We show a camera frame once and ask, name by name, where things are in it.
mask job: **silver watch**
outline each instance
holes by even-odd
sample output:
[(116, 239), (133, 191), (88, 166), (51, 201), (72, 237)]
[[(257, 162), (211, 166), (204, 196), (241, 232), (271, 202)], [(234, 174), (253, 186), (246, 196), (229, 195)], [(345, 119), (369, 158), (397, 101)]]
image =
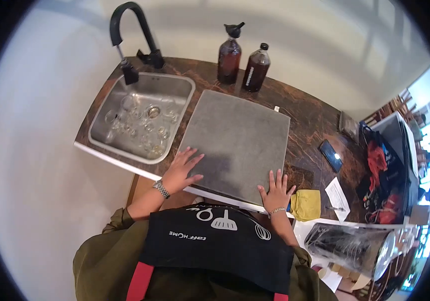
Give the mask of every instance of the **silver watch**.
[(153, 184), (153, 188), (158, 189), (158, 191), (162, 194), (164, 199), (168, 199), (170, 197), (170, 194), (168, 193), (168, 191), (166, 191), (161, 180), (156, 181)]

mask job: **black apron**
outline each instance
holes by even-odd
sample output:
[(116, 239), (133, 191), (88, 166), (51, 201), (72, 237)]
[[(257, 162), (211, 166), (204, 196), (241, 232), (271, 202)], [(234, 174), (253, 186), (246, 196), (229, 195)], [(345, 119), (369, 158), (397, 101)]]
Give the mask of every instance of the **black apron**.
[(198, 203), (154, 212), (126, 300), (145, 298), (156, 266), (230, 273), (288, 300), (292, 261), (292, 248), (238, 209)]

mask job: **plastic wrap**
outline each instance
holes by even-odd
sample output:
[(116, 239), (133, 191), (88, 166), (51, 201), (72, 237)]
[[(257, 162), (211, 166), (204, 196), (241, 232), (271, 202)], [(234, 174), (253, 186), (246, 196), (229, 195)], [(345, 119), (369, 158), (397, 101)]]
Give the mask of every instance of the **plastic wrap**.
[(340, 113), (338, 130), (352, 138), (356, 144), (359, 144), (360, 124), (345, 112)]
[(304, 243), (311, 255), (378, 280), (390, 263), (395, 234), (393, 230), (316, 223)]

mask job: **bottle cap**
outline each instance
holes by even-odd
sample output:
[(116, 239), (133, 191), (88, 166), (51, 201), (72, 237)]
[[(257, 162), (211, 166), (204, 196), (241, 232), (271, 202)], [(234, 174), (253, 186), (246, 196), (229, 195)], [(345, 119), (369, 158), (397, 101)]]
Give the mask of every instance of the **bottle cap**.
[(242, 23), (240, 23), (238, 25), (235, 25), (235, 24), (233, 24), (233, 25), (224, 24), (224, 25), (225, 25), (226, 33), (228, 33), (228, 35), (230, 37), (232, 37), (232, 38), (238, 38), (238, 37), (240, 37), (240, 28), (243, 25), (245, 25), (245, 22), (242, 22)]

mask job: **gray mat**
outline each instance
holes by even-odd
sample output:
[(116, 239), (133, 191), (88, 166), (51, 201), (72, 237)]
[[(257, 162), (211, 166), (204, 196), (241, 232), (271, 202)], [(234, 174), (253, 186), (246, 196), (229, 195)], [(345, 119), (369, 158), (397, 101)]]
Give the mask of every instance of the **gray mat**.
[(198, 148), (205, 157), (190, 172), (197, 186), (262, 205), (257, 185), (268, 190), (268, 172), (283, 169), (290, 117), (238, 97), (205, 90), (180, 150)]

